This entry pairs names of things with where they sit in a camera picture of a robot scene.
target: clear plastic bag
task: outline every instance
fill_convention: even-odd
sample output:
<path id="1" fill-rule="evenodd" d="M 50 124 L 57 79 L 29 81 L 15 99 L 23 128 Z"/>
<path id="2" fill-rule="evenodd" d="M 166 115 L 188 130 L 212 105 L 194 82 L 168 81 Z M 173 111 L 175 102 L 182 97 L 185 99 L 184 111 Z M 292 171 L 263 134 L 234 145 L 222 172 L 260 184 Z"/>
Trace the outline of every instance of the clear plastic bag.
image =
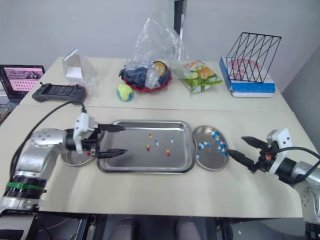
<path id="1" fill-rule="evenodd" d="M 65 77 L 69 84 L 83 86 L 88 99 L 95 98 L 99 93 L 98 74 L 85 56 L 76 54 L 77 51 L 74 49 L 62 60 Z"/>
<path id="2" fill-rule="evenodd" d="M 125 70 L 147 68 L 145 87 L 154 89 L 161 85 L 157 79 L 164 74 L 163 69 L 154 65 L 155 62 L 175 68 L 178 60 L 187 58 L 187 48 L 177 32 L 164 22 L 149 18 L 138 37 L 132 57 L 125 63 Z"/>

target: green band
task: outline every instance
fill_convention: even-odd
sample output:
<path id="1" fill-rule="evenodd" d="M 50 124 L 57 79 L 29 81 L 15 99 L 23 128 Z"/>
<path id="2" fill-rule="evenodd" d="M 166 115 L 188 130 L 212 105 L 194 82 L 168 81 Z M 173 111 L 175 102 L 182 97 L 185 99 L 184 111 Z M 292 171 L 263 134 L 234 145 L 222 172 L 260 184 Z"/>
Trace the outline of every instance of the green band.
<path id="1" fill-rule="evenodd" d="M 43 186 L 29 185 L 23 182 L 8 182 L 6 185 L 8 188 L 16 189 L 34 189 L 34 190 L 44 190 Z"/>

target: plastic bag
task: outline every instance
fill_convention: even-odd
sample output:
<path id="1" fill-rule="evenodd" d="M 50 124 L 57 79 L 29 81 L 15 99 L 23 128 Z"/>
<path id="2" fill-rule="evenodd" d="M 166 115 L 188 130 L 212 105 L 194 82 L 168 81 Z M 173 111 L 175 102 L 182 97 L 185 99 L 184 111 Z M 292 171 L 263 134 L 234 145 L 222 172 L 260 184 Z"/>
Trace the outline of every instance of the plastic bag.
<path id="1" fill-rule="evenodd" d="M 62 65 L 65 77 L 70 85 L 83 86 L 87 93 L 87 98 L 92 99 L 98 96 L 97 72 L 85 56 L 76 54 L 74 49 L 63 60 Z"/>
<path id="2" fill-rule="evenodd" d="M 191 93 L 202 93 L 223 81 L 204 62 L 193 61 L 174 68 L 176 76 L 190 89 Z"/>
<path id="3" fill-rule="evenodd" d="M 125 63 L 125 71 L 146 68 L 144 87 L 154 89 L 162 85 L 161 77 L 168 72 L 167 67 L 176 66 L 178 60 L 186 58 L 187 48 L 176 31 L 164 22 L 149 18 L 138 37 L 132 57 Z"/>

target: black cable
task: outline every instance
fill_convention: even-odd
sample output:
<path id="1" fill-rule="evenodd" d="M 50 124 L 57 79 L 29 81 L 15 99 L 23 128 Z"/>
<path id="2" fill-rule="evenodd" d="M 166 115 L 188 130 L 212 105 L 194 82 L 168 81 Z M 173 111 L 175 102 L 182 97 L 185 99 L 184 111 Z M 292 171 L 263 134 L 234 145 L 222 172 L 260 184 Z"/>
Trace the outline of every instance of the black cable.
<path id="1" fill-rule="evenodd" d="M 86 107 L 85 105 L 81 102 L 81 101 L 67 101 L 63 104 L 61 104 L 60 106 L 57 106 L 55 109 L 53 109 L 52 111 L 50 111 L 47 115 L 45 115 L 32 129 L 31 131 L 28 133 L 28 135 L 25 137 L 25 139 L 23 140 L 23 142 L 20 144 L 20 146 L 17 148 L 17 150 L 15 151 L 12 160 L 11 160 L 11 165 L 10 165 L 10 179 L 9 182 L 11 182 L 13 180 L 15 171 L 16 171 L 16 167 L 17 167 L 17 163 L 18 163 L 18 159 L 20 157 L 20 154 L 26 144 L 26 142 L 30 139 L 30 137 L 32 136 L 34 130 L 44 121 L 47 119 L 47 117 L 49 117 L 51 114 L 53 114 L 55 111 L 57 111 L 58 109 L 64 107 L 65 105 L 68 104 L 78 104 L 82 106 L 82 112 L 86 113 Z"/>
<path id="2" fill-rule="evenodd" d="M 292 184 L 298 184 L 300 182 L 302 182 L 303 180 L 305 180 L 307 177 L 309 177 L 310 174 L 312 174 L 312 172 L 314 170 L 317 169 L 317 167 L 320 165 L 320 155 L 317 154 L 316 152 L 314 151 L 311 151 L 310 149 L 308 148 L 305 148 L 305 147 L 300 147 L 300 146 L 289 146 L 289 147 L 284 147 L 284 148 L 281 148 L 281 149 L 278 149 L 276 151 L 272 151 L 270 152 L 271 154 L 277 154 L 277 153 L 281 153 L 281 152 L 284 152 L 284 151 L 290 151 L 290 150 L 300 150 L 300 151 L 304 151 L 304 152 L 307 152 L 313 156 L 315 156 L 317 159 L 319 159 L 319 161 L 312 166 L 312 168 L 310 168 L 309 171 L 307 171 L 304 175 L 302 175 L 301 177 L 297 177 L 297 179 L 292 183 Z"/>
<path id="3" fill-rule="evenodd" d="M 52 234 L 49 232 L 49 230 L 48 230 L 45 226 L 43 226 L 40 222 L 39 222 L 39 225 L 40 225 L 41 228 L 43 228 L 43 230 L 46 231 L 46 233 L 48 234 L 50 240 L 54 240 L 54 237 L 53 237 Z"/>

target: red bowl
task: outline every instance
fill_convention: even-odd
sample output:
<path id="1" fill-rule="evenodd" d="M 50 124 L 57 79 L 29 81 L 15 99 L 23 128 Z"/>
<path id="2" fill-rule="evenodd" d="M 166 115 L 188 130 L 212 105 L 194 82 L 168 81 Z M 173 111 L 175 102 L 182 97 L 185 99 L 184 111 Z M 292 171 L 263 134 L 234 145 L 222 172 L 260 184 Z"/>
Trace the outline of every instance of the red bowl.
<path id="1" fill-rule="evenodd" d="M 151 89 L 151 88 L 148 88 L 148 87 L 143 87 L 143 88 L 137 87 L 136 85 L 128 82 L 127 80 L 125 80 L 123 76 L 121 76 L 121 79 L 122 79 L 127 85 L 129 85 L 132 89 L 137 90 L 138 92 L 141 92 L 141 93 L 153 93 L 153 92 L 155 92 L 155 91 L 158 91 L 158 90 L 160 90 L 160 89 L 165 88 L 165 87 L 169 84 L 169 82 L 171 81 L 172 76 L 170 76 L 170 77 L 168 78 L 168 80 L 166 81 L 165 84 L 160 85 L 160 86 L 158 86 L 158 87 L 156 87 L 156 88 L 154 88 L 154 89 Z"/>

